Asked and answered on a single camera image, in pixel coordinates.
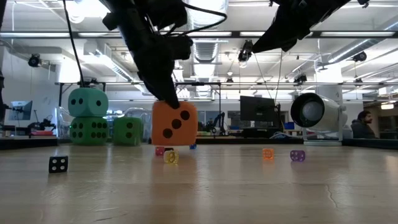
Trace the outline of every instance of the stacked green dice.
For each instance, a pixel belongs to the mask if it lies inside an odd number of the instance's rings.
[[[116,145],[138,146],[144,135],[144,126],[140,118],[116,118],[113,130],[113,143]]]
[[[108,104],[108,97],[101,90],[79,88],[70,93],[68,109],[75,117],[70,125],[70,139],[74,144],[95,146],[106,142],[109,127],[103,116]]]

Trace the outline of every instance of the black die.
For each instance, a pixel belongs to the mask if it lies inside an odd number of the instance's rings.
[[[66,172],[68,170],[68,156],[51,156],[49,173]]]

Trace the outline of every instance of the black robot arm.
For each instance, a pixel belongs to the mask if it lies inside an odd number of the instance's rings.
[[[159,100],[177,109],[172,80],[175,60],[189,59],[193,42],[187,35],[161,35],[163,29],[187,23],[181,0],[100,0],[111,12],[103,19],[109,30],[119,29],[138,68],[138,76]]]

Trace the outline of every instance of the computer monitor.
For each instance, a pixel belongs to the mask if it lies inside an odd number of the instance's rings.
[[[13,101],[12,111],[9,115],[11,121],[29,121],[32,113],[33,101]]]
[[[241,96],[241,121],[277,123],[275,101],[269,98]]]

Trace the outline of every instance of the orange translucent die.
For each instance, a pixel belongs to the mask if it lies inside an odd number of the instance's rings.
[[[180,102],[173,109],[164,101],[154,103],[152,109],[152,144],[156,146],[188,146],[194,144],[198,132],[198,113],[195,106]]]
[[[262,150],[263,159],[274,159],[274,149],[263,149]]]

